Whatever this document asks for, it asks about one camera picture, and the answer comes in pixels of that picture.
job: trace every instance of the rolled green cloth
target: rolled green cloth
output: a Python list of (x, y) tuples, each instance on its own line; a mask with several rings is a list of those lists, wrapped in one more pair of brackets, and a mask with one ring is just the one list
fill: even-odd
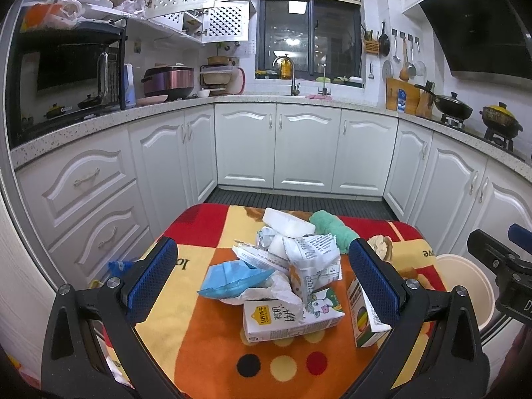
[(351, 241), (360, 237), (338, 217), (334, 216), (334, 214), (327, 213), (325, 210), (316, 211), (310, 216), (309, 222), (316, 226), (316, 234), (331, 233), (334, 235), (340, 253), (343, 254), (349, 252)]

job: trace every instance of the black floor mat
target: black floor mat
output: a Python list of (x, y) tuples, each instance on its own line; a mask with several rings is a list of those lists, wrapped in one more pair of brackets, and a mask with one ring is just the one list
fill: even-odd
[(270, 207), (277, 210), (298, 210), (310, 213), (326, 210), (336, 216), (397, 220), (395, 214), (384, 201), (356, 201), (310, 196), (259, 194), (216, 188), (205, 202), (255, 208)]

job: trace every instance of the speckled countertop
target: speckled countertop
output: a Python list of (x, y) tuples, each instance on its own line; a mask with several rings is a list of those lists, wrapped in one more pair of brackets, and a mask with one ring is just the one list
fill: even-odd
[(452, 139), (463, 142), (464, 144), (484, 153), (485, 155), (497, 160), (506, 165), (511, 170), (524, 177), (532, 183), (532, 166), (529, 163), (523, 162), (512, 154), (509, 154), (498, 147), (491, 145), (482, 139), (467, 132), (461, 132), (451, 127), (444, 126), (425, 118), (416, 117), (414, 115), (398, 113), (389, 111), (384, 108), (375, 106), (361, 105), (348, 101), (339, 100), (315, 100), (305, 99), (303, 97), (279, 96), (279, 95), (257, 95), (257, 94), (243, 94), (232, 96), (208, 97), (205, 99), (189, 99), (179, 100), (175, 102), (161, 103), (159, 105), (143, 106), (140, 108), (132, 108), (124, 111), (117, 111), (110, 114), (105, 114), (100, 117), (84, 120), (82, 122), (73, 124), (68, 127), (63, 127), (54, 132), (36, 138), (19, 147), (11, 150), (11, 160), (13, 167), (18, 169), (36, 158), (51, 152), (58, 147), (64, 146), (69, 142), (76, 141), (80, 138), (86, 137), (92, 133), (109, 129), (110, 127), (118, 126), (120, 124), (128, 123), (140, 118), (150, 117), (157, 114), (163, 114), (170, 111), (191, 108), (198, 105), (206, 105), (207, 103), (224, 103), (224, 102), (269, 102), (269, 103), (296, 103), (299, 105), (318, 105), (332, 108), (344, 108), (359, 110), (374, 114), (390, 115), (400, 119), (418, 124), (427, 129), (449, 136)]

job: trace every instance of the red dot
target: red dot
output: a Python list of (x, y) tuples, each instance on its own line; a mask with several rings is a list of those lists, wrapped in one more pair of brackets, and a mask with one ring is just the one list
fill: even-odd
[(319, 351), (313, 352), (307, 357), (307, 369), (312, 375), (321, 375), (327, 368), (327, 357)]

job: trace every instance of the yellow bottle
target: yellow bottle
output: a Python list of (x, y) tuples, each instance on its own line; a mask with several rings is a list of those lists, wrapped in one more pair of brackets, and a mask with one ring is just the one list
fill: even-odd
[(281, 60), (281, 79), (292, 79), (292, 63), (287, 58)]

